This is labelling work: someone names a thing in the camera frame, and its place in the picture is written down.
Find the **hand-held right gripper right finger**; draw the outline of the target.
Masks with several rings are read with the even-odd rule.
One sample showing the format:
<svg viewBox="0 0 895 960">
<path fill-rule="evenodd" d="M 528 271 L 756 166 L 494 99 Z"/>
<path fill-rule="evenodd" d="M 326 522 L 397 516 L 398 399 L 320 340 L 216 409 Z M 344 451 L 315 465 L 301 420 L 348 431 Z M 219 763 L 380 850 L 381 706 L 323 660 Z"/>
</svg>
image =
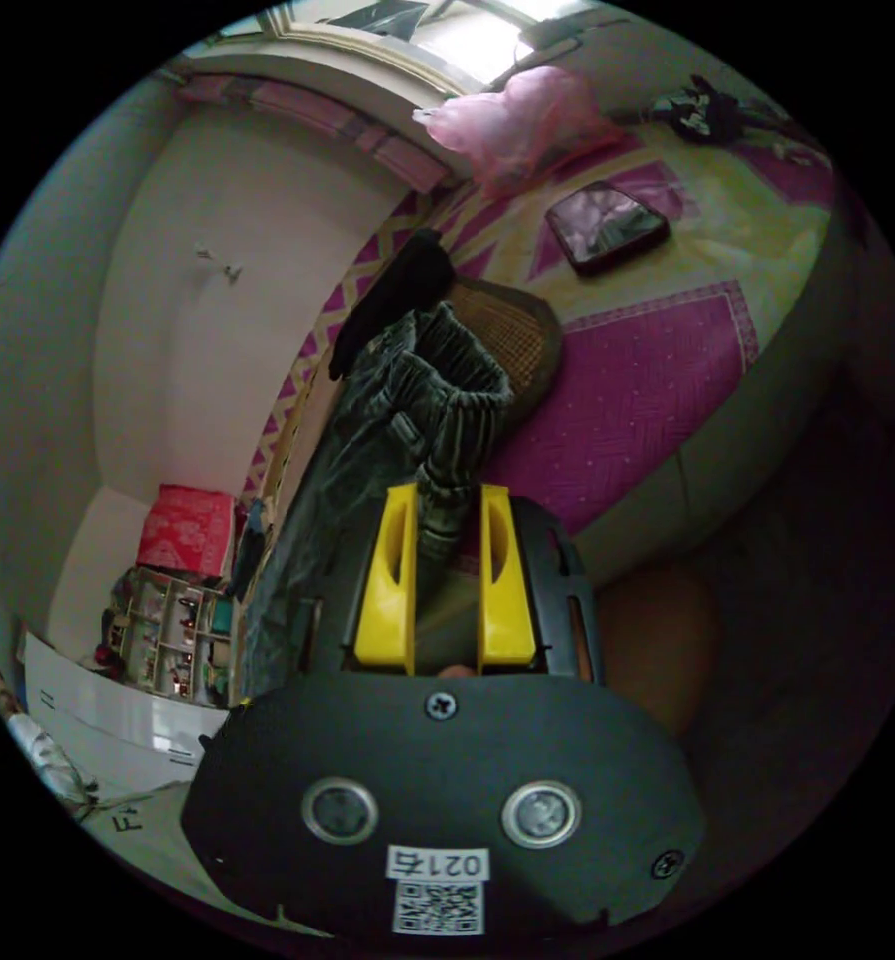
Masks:
<svg viewBox="0 0 895 960">
<path fill-rule="evenodd" d="M 526 670 L 536 641 L 509 492 L 484 485 L 480 501 L 478 671 Z"/>
</svg>

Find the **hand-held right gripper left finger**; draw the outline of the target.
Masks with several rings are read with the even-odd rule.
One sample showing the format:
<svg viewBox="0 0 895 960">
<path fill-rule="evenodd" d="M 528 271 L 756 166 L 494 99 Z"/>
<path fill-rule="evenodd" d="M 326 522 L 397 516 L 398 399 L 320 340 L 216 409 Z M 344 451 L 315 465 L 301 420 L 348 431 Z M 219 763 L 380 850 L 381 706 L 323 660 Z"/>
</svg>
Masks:
<svg viewBox="0 0 895 960">
<path fill-rule="evenodd" d="M 413 673 L 418 489 L 388 489 L 364 584 L 353 654 L 367 670 Z"/>
</svg>

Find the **person's right hand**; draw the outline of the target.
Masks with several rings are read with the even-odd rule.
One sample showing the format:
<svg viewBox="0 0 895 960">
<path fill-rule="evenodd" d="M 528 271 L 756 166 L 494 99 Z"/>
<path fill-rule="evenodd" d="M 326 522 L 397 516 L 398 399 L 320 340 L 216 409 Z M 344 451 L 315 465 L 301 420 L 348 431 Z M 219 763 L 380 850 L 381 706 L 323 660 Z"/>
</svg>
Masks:
<svg viewBox="0 0 895 960">
<path fill-rule="evenodd" d="M 684 567 L 647 568 L 599 591 L 596 611 L 609 688 L 683 737 L 722 636 L 711 588 Z"/>
</svg>

